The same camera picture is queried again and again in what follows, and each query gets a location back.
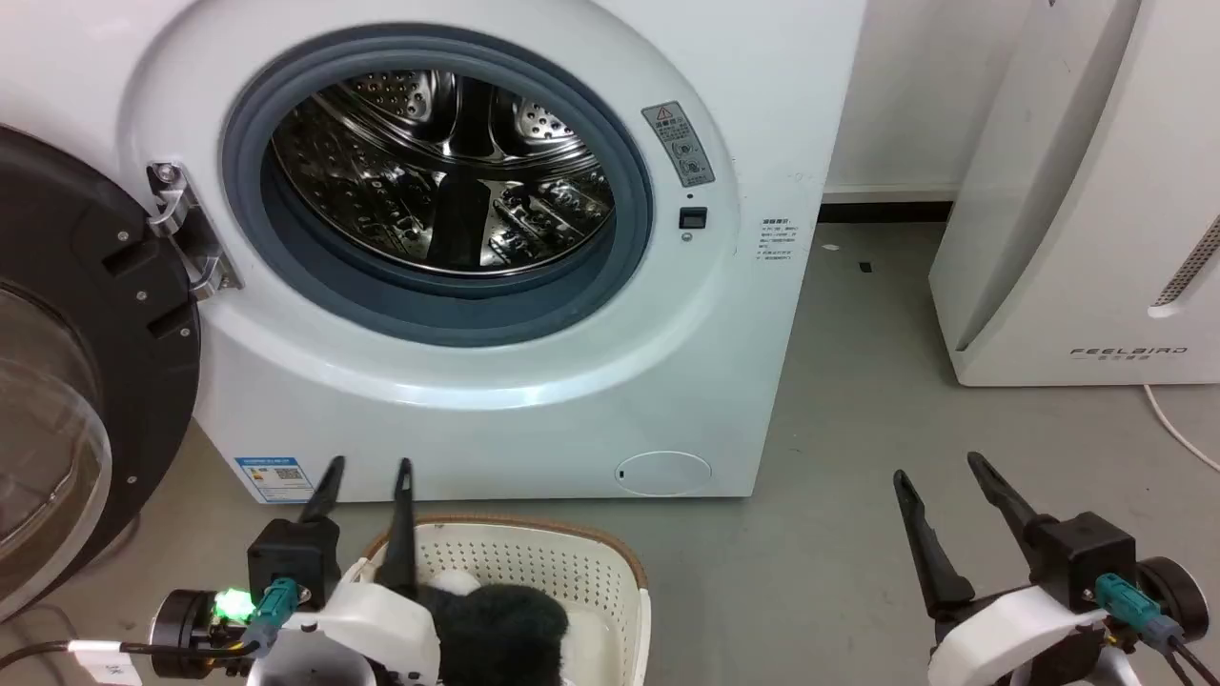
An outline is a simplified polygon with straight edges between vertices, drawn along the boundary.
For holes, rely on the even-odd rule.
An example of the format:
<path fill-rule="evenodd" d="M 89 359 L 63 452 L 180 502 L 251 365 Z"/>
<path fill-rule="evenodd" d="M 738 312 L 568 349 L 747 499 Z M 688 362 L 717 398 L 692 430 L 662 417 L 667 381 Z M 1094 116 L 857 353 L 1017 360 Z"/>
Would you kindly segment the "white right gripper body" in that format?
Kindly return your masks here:
<path fill-rule="evenodd" d="M 1072 612 L 1049 591 L 999 594 L 946 634 L 928 659 L 931 685 L 1139 685 L 1131 657 L 1155 652 L 1182 684 L 1210 681 L 1192 643 L 1210 630 L 1196 579 L 1168 557 L 1147 557 L 1135 579 L 1096 577 Z"/>

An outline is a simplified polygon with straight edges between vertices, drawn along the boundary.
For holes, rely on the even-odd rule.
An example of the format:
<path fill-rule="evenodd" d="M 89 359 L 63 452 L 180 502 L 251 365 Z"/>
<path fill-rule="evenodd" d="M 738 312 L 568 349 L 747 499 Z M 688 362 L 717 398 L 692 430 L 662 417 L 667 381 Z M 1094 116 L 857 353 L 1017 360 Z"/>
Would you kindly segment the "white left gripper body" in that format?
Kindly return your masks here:
<path fill-rule="evenodd" d="M 321 612 L 296 609 L 267 651 L 214 658 L 243 638 L 255 616 L 245 590 L 178 590 L 152 618 L 150 642 L 174 648 L 152 655 L 159 677 L 204 680 L 214 673 L 246 685 L 439 685 L 440 642 L 429 612 L 375 583 L 375 564 L 362 557 Z"/>

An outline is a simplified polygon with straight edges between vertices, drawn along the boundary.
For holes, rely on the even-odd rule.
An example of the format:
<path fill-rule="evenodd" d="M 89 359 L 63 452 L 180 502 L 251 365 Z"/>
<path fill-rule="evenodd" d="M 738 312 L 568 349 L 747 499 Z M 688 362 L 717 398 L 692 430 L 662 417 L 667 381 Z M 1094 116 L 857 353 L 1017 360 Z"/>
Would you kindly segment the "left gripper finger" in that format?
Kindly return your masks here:
<path fill-rule="evenodd" d="M 418 594 L 416 569 L 416 518 L 414 499 L 414 463 L 403 457 L 393 491 L 390 526 L 386 533 L 384 557 L 378 568 L 378 583 L 396 594 L 415 601 Z"/>
<path fill-rule="evenodd" d="M 338 491 L 346 465 L 346 457 L 336 455 L 329 460 L 326 472 L 318 478 L 314 496 L 310 496 L 300 513 L 300 524 L 321 524 L 338 503 Z"/>

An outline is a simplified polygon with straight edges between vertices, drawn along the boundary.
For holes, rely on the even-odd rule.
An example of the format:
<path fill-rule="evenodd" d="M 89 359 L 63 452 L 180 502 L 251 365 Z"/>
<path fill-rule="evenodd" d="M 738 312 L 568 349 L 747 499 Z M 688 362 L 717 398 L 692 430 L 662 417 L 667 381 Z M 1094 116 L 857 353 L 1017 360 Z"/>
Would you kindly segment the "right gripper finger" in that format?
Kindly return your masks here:
<path fill-rule="evenodd" d="M 893 486 L 926 612 L 935 621 L 956 621 L 975 599 L 974 586 L 946 554 L 906 472 L 897 470 Z"/>
<path fill-rule="evenodd" d="M 1010 482 L 978 452 L 967 452 L 970 468 L 985 499 L 998 509 L 1024 555 L 1037 555 L 1042 535 L 1039 531 L 1058 518 L 1036 511 Z"/>

